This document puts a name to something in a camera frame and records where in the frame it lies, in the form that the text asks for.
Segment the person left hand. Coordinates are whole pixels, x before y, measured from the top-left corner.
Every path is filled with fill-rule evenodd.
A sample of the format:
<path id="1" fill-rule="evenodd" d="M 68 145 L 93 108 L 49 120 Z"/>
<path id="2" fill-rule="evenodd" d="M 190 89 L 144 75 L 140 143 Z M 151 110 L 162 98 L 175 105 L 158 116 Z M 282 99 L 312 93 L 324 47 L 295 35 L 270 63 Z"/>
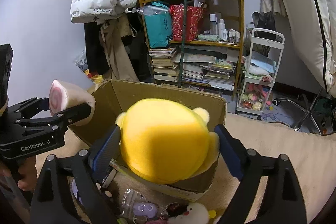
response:
<path id="1" fill-rule="evenodd" d="M 1 184 L 5 185 L 5 177 L 11 177 L 11 172 L 1 162 Z M 33 192 L 37 184 L 37 169 L 36 169 L 36 156 L 29 157 L 21 164 L 18 169 L 18 173 L 21 175 L 21 179 L 17 182 L 19 189 L 25 192 Z"/>

